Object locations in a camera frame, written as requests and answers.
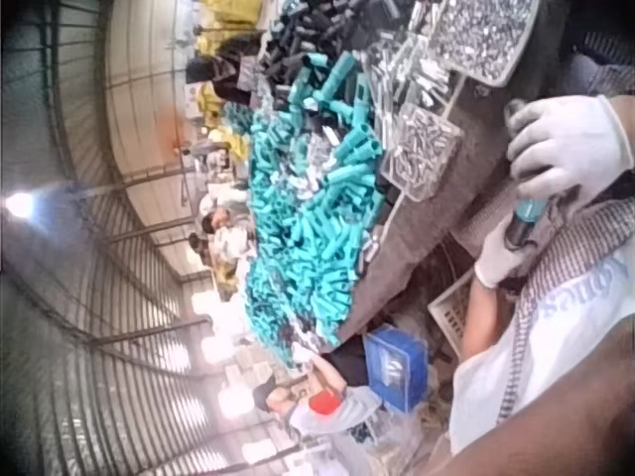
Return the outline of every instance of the box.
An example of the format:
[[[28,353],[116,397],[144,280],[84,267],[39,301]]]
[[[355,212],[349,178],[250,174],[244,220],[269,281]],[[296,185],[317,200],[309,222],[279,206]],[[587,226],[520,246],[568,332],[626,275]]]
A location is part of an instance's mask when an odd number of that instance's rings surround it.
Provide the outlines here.
[[[385,404],[409,413],[426,396],[428,351],[408,333],[384,324],[364,335],[369,386]]]

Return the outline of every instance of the ceiling light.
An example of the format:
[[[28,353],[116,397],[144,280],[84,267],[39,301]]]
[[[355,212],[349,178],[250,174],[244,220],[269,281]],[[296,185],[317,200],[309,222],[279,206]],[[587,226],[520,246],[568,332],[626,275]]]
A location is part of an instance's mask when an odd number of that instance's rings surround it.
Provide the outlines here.
[[[31,218],[33,215],[34,202],[30,193],[18,191],[7,198],[5,205],[18,218]]]

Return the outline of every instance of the plastic tube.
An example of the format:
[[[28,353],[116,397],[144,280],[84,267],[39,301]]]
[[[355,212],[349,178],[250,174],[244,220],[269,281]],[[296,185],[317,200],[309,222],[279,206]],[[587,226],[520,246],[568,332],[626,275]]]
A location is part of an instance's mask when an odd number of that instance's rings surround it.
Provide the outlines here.
[[[368,122],[368,114],[370,112],[370,89],[366,74],[360,72],[357,74],[357,85],[355,87],[355,101],[353,103],[353,119],[352,125],[360,126]]]
[[[379,141],[367,141],[362,144],[360,147],[355,149],[351,154],[349,154],[345,161],[348,164],[355,164],[358,162],[368,162],[371,159],[376,158],[381,155],[382,149]]]
[[[358,164],[356,166],[345,166],[337,169],[326,175],[325,180],[329,184],[340,183],[351,179],[355,176],[365,176],[366,174],[372,174],[372,169],[366,164]]]
[[[368,124],[354,127],[344,136],[344,140],[333,150],[333,155],[339,161],[343,160],[355,147],[367,140],[371,134]]]
[[[318,91],[319,95],[316,99],[318,101],[330,101],[341,83],[355,67],[355,63],[355,57],[350,52],[344,52],[337,60],[321,90]]]

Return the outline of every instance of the hand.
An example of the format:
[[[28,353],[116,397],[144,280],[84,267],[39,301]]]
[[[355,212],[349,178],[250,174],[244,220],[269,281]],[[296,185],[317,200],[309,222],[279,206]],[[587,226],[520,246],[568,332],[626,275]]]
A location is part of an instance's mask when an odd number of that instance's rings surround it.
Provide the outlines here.
[[[487,288],[498,287],[498,284],[528,260],[536,249],[533,244],[528,244],[517,251],[505,248],[505,230],[511,221],[512,215],[510,214],[489,232],[483,243],[483,251],[476,260],[474,273],[476,278]]]
[[[316,355],[313,351],[303,347],[298,342],[294,342],[291,345],[291,354],[294,359],[294,362],[297,364],[308,364]]]
[[[604,96],[566,96],[530,103],[512,116],[512,177],[536,176],[519,185],[519,195],[547,199],[579,185],[570,204],[577,210],[633,168],[629,118],[619,111]]]

